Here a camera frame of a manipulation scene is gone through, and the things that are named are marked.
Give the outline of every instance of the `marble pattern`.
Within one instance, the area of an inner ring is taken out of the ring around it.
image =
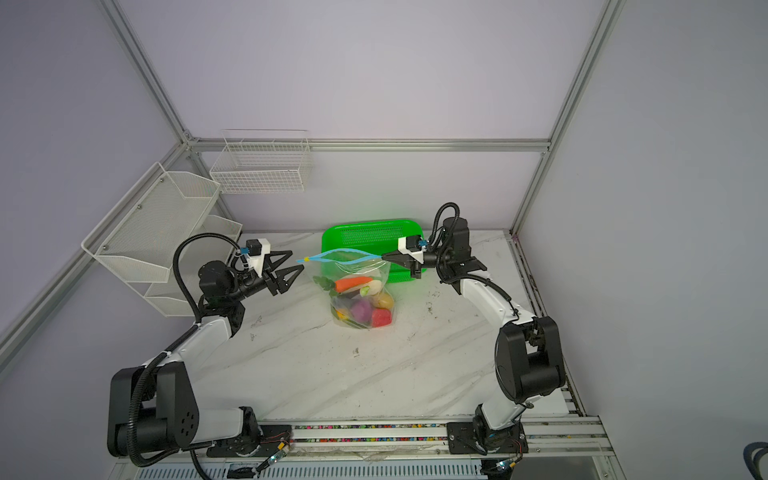
[[[266,237],[293,258],[320,252],[321,233]],[[501,231],[473,231],[472,252],[522,306],[528,298]],[[247,299],[242,329],[194,374],[198,403],[250,406],[259,419],[396,419],[471,415],[491,389],[496,338],[474,306],[439,284],[389,284],[391,326],[357,330],[333,322],[327,295],[305,271],[285,295]],[[568,414],[555,391],[526,412]]]

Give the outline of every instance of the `white wall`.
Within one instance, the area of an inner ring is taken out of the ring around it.
[[[768,439],[767,26],[628,2],[521,232],[629,479],[751,478]]]
[[[547,138],[604,0],[122,0],[187,128]]]
[[[0,332],[174,145],[92,0],[0,3]],[[177,338],[101,266],[0,385],[3,479],[107,478],[109,382]]]
[[[0,6],[0,332],[174,145],[92,0]]]
[[[209,165],[217,156],[203,155]],[[223,195],[244,230],[317,231],[391,218],[432,228],[435,212],[449,201],[472,228],[509,229],[539,154],[322,152],[313,159],[305,192]]]

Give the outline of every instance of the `white mesh tray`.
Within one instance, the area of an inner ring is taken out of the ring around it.
[[[125,283],[167,282],[176,247],[200,227],[219,196],[215,181],[160,164],[147,173],[157,169],[157,179],[106,240],[91,244],[99,224],[81,244]]]
[[[221,233],[237,241],[242,228],[243,224],[241,223],[216,215],[208,215],[202,226],[192,234]],[[217,238],[201,238],[190,243],[184,249],[184,255],[179,262],[179,271],[192,297],[198,299],[202,294],[198,285],[200,278],[197,276],[200,267],[212,260],[226,262],[231,253],[232,246]],[[184,298],[173,274],[170,275],[170,279],[166,283],[152,283],[144,293],[140,291],[139,286],[131,287],[136,287],[134,290],[165,316],[192,316],[192,309]]]
[[[225,194],[303,192],[312,171],[306,131],[225,130],[210,169]]]

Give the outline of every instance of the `toy carrot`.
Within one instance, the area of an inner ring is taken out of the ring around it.
[[[345,290],[349,290],[354,286],[368,283],[371,280],[373,280],[373,278],[371,278],[370,276],[351,276],[349,278],[342,278],[336,281],[336,291],[341,293]]]

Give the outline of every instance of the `green plastic tray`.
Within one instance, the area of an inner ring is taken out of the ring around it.
[[[397,239],[409,235],[423,235],[422,228],[413,220],[381,220],[336,225],[323,233],[323,252],[335,248],[356,248],[374,255],[383,255],[397,250]],[[413,280],[411,273],[405,267],[392,264],[387,283],[410,280]]]

